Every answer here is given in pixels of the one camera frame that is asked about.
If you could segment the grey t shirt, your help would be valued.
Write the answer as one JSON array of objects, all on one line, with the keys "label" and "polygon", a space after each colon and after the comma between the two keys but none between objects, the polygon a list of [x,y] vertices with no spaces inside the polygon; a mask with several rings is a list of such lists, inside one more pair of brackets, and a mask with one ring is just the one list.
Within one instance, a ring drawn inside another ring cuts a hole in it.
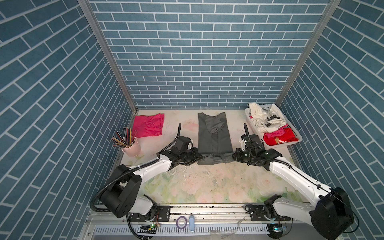
[{"label": "grey t shirt", "polygon": [[199,165],[227,164],[233,161],[234,153],[225,113],[209,116],[198,113],[198,152],[203,158]]}]

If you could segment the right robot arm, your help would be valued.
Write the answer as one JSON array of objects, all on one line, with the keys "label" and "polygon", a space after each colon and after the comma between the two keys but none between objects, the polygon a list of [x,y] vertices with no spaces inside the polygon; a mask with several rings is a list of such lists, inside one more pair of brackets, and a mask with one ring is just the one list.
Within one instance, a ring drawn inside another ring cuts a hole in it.
[{"label": "right robot arm", "polygon": [[304,222],[327,240],[335,240],[353,223],[359,224],[348,194],[310,177],[274,149],[266,150],[257,135],[244,134],[241,147],[232,158],[248,166],[262,167],[285,180],[301,193],[307,202],[291,201],[275,194],[264,202],[264,217],[269,221],[289,217]]}]

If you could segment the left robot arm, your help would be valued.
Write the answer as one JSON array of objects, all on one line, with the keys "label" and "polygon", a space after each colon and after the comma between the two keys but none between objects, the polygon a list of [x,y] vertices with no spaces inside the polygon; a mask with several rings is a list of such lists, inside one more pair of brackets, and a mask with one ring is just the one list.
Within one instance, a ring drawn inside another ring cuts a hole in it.
[{"label": "left robot arm", "polygon": [[138,196],[142,184],[178,165],[189,166],[201,159],[190,138],[177,136],[157,152],[155,159],[136,167],[118,166],[92,198],[90,207],[99,213],[111,212],[117,218],[138,214],[151,221],[157,215],[158,204],[148,196]]}]

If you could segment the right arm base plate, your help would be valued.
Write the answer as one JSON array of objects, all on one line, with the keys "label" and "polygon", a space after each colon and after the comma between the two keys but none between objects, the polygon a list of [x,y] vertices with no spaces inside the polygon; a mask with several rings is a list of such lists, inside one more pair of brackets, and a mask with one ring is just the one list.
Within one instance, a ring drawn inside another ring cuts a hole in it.
[{"label": "right arm base plate", "polygon": [[278,215],[273,207],[263,204],[247,204],[244,209],[250,214],[251,221],[290,221],[287,216]]}]

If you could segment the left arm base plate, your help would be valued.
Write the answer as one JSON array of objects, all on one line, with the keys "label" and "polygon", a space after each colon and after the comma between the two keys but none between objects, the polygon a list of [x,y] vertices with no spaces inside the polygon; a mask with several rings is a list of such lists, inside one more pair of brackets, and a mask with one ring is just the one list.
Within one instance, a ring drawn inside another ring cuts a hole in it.
[{"label": "left arm base plate", "polygon": [[129,214],[130,222],[168,222],[171,206],[153,206],[146,215],[138,213]]}]

